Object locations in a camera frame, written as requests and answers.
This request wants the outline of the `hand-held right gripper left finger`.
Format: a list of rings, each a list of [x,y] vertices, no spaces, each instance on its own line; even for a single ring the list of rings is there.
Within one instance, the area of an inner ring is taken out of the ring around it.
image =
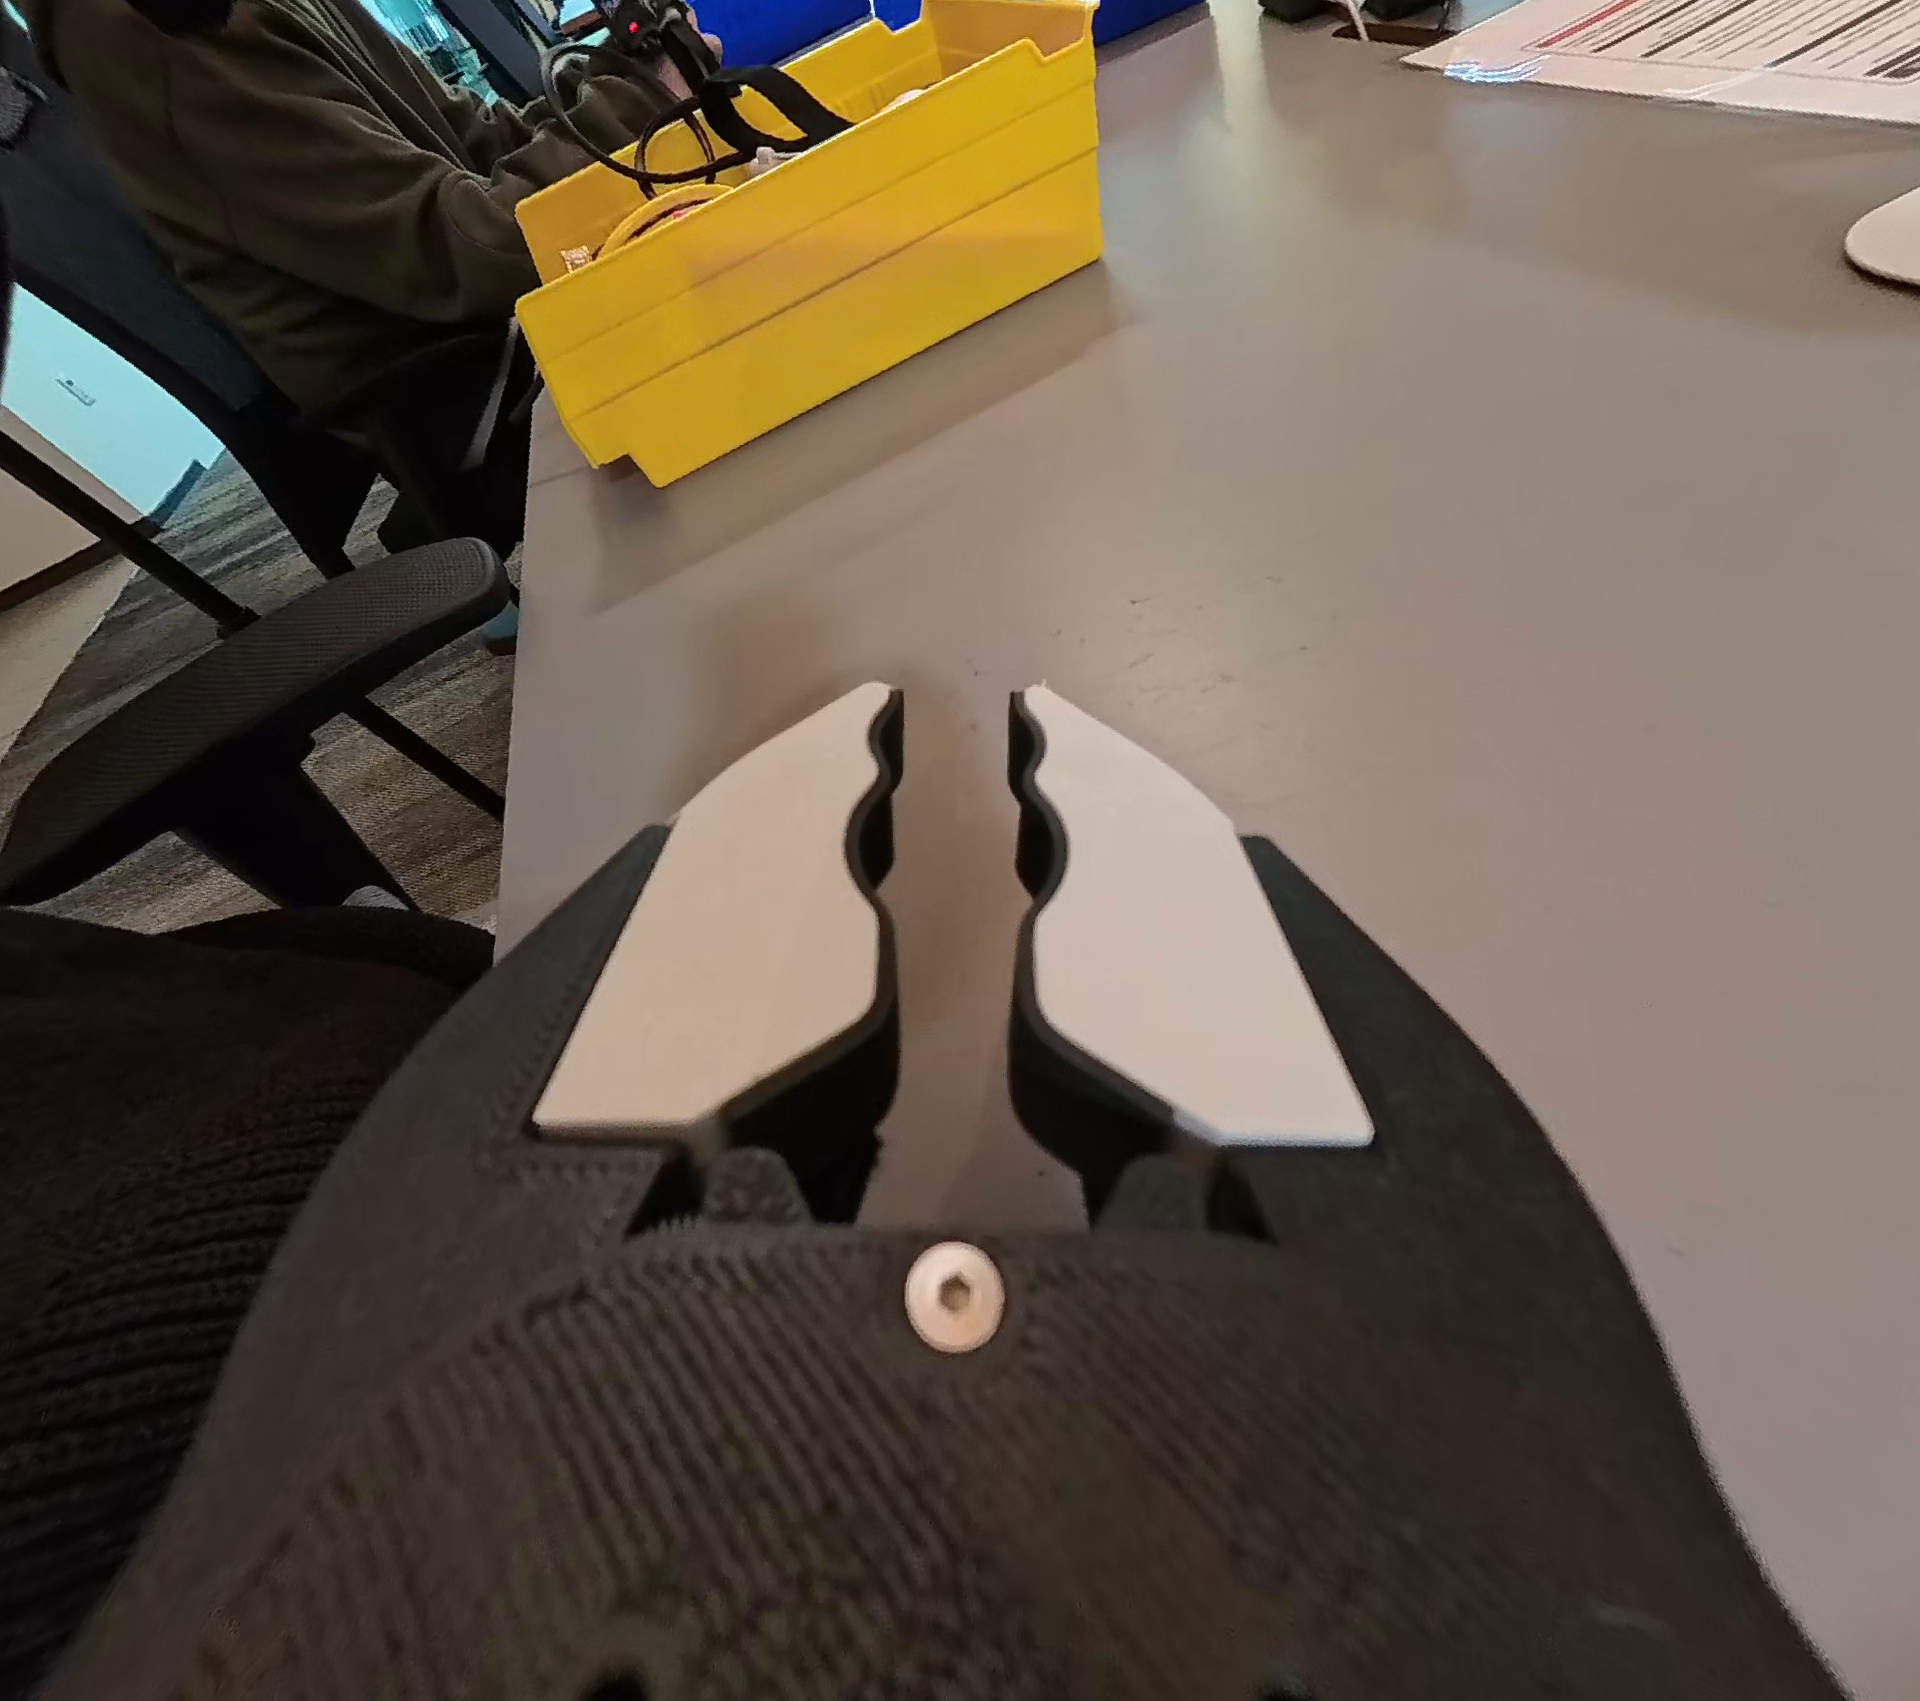
[[[896,858],[905,694],[865,680],[763,740],[664,824],[532,1104],[562,1147],[685,1172],[773,1155],[850,1223],[900,1088]]]

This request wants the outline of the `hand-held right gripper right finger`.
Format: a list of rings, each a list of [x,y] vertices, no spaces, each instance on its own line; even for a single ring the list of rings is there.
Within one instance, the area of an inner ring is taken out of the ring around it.
[[[1376,1121],[1231,817],[1043,683],[1010,696],[1009,782],[1009,1088],[1088,1221],[1143,1161],[1210,1190],[1239,1155],[1369,1151]]]

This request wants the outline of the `yellow plastic bin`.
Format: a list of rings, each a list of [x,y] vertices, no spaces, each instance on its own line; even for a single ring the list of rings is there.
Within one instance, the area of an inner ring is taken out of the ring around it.
[[[670,487],[1100,258],[1097,7],[865,22],[792,67],[848,130],[613,257],[630,176],[522,201],[517,318],[589,464]]]

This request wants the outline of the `black office chair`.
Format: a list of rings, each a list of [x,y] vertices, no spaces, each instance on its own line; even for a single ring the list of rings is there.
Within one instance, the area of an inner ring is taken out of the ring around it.
[[[305,764],[320,731],[507,608],[493,544],[387,556],[228,633],[47,762],[4,831],[9,907],[49,902],[165,834],[276,907],[417,911]]]

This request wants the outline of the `person's dark sweater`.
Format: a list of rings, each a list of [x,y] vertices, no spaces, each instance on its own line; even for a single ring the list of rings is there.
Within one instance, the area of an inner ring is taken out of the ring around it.
[[[4,911],[4,1697],[124,1568],[296,1213],[493,958],[407,908]]]

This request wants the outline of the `yellow tape roll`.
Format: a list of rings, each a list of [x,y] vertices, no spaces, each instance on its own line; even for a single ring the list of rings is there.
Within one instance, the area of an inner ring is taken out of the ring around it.
[[[608,231],[595,257],[613,257],[613,252],[629,249],[654,228],[686,219],[713,202],[728,201],[734,191],[732,184],[723,183],[685,183],[644,196]]]

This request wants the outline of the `dark office chair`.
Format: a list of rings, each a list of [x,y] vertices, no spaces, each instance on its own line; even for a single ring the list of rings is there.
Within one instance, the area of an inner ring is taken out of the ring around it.
[[[348,538],[384,478],[427,538],[476,537],[510,552],[484,470],[522,384],[504,330],[455,330],[348,391],[300,409],[187,292],[108,175],[79,103],[4,18],[2,186],[13,278],[204,425],[302,555],[348,573]]]

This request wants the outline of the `printed paper sheet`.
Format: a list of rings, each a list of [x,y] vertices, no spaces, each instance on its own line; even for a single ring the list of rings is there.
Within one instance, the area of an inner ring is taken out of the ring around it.
[[[1915,126],[1918,0],[1524,0],[1405,62],[1482,85]]]

